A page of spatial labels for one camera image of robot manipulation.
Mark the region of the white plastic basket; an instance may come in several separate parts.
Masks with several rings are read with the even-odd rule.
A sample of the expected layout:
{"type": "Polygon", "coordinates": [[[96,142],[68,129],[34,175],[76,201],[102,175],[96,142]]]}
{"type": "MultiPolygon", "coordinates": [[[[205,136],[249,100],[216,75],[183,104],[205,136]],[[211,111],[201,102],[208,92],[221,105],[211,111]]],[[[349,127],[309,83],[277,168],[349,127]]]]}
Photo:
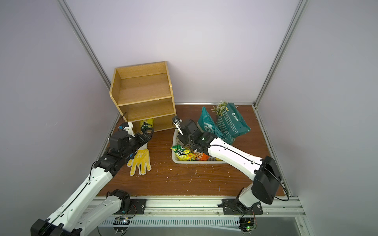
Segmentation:
{"type": "Polygon", "coordinates": [[[225,164],[226,162],[201,153],[193,153],[189,145],[184,145],[179,140],[179,131],[175,130],[173,135],[172,160],[177,164],[225,164]]]}

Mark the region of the yellow packet shelf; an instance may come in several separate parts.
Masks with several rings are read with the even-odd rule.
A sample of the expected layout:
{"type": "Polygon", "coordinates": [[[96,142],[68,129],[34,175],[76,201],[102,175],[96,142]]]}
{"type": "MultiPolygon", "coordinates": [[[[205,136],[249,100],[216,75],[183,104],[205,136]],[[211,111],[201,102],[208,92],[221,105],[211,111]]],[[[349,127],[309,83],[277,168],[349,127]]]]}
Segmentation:
{"type": "Polygon", "coordinates": [[[154,119],[145,119],[140,121],[140,129],[151,129],[154,126],[154,119]]]}

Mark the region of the green orange bee fertilizer bag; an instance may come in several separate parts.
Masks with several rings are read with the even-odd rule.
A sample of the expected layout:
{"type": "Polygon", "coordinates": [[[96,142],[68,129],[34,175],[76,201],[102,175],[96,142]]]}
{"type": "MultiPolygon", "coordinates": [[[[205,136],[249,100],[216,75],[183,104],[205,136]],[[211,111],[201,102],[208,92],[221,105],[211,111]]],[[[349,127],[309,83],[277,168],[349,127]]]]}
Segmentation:
{"type": "Polygon", "coordinates": [[[203,152],[197,152],[196,153],[196,160],[197,161],[207,161],[209,159],[209,155],[203,153],[203,152]]]}

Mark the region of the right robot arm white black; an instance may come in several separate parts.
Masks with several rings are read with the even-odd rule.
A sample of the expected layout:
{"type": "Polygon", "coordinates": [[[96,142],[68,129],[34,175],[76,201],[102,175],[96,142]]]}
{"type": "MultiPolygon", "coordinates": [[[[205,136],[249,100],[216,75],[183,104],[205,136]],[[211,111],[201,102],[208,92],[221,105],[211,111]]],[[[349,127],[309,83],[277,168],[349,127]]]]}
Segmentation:
{"type": "Polygon", "coordinates": [[[276,161],[267,156],[261,158],[243,152],[215,134],[201,131],[193,120],[181,120],[177,116],[172,123],[178,130],[178,139],[188,145],[195,154],[218,158],[246,175],[253,183],[241,190],[236,202],[252,207],[257,202],[271,205],[282,184],[282,175],[276,161]]]}

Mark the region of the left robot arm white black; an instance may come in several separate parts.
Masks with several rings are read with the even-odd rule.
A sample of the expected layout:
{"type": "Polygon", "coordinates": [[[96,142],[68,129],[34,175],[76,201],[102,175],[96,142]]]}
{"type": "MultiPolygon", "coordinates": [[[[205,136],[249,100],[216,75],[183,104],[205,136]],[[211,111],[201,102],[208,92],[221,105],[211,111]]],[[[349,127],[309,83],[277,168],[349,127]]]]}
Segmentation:
{"type": "Polygon", "coordinates": [[[84,211],[122,167],[136,157],[153,133],[153,128],[133,133],[131,127],[126,127],[111,135],[108,151],[92,164],[86,179],[47,219],[38,219],[31,226],[31,235],[86,236],[114,213],[135,214],[130,194],[119,189],[108,193],[106,199],[87,214],[84,211]]]}

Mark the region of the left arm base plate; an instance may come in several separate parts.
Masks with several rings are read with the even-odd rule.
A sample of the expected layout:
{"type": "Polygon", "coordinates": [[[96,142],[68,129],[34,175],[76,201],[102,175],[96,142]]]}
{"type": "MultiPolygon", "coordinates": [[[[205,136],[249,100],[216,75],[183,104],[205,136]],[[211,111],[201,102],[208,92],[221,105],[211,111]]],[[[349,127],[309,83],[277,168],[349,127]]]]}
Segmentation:
{"type": "Polygon", "coordinates": [[[131,198],[126,203],[121,204],[121,208],[113,215],[143,215],[146,208],[147,199],[131,198]]]}

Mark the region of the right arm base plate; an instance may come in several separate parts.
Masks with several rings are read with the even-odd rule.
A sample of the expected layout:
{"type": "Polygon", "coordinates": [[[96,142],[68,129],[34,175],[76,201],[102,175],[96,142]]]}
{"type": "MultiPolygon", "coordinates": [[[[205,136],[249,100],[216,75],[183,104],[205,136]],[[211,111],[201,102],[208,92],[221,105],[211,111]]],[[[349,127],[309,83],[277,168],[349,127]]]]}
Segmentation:
{"type": "Polygon", "coordinates": [[[221,204],[218,205],[223,210],[223,214],[225,215],[262,215],[263,210],[261,206],[261,202],[256,202],[252,206],[247,207],[243,205],[237,199],[226,198],[222,199],[221,204]]]}

